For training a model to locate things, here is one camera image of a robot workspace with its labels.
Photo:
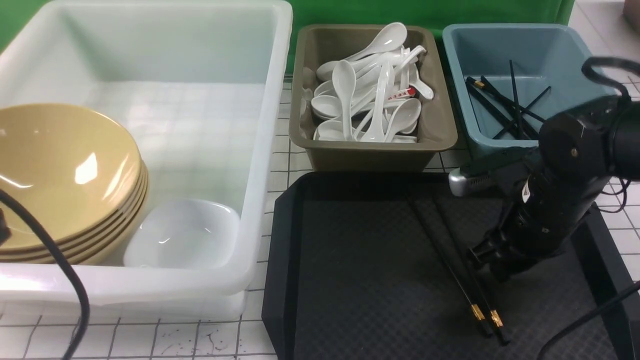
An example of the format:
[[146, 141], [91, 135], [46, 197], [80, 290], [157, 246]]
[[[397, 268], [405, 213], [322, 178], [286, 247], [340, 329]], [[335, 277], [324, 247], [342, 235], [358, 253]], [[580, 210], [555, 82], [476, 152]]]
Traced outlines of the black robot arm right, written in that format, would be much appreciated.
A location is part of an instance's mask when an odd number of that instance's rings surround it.
[[510, 146], [460, 169], [507, 196], [497, 224], [467, 250], [498, 281], [557, 256], [612, 177], [639, 179], [639, 103], [601, 96], [544, 122], [535, 147]]

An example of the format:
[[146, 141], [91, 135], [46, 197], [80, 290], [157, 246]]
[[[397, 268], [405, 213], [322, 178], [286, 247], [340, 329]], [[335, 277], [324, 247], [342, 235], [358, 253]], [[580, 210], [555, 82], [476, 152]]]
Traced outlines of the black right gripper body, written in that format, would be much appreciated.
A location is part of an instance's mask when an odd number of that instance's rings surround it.
[[475, 161], [490, 167], [522, 161], [529, 170], [505, 196], [497, 223], [467, 250], [476, 271], [487, 265], [500, 282], [560, 255], [611, 178], [608, 173], [587, 178], [565, 173], [547, 164], [539, 150], [502, 150]]

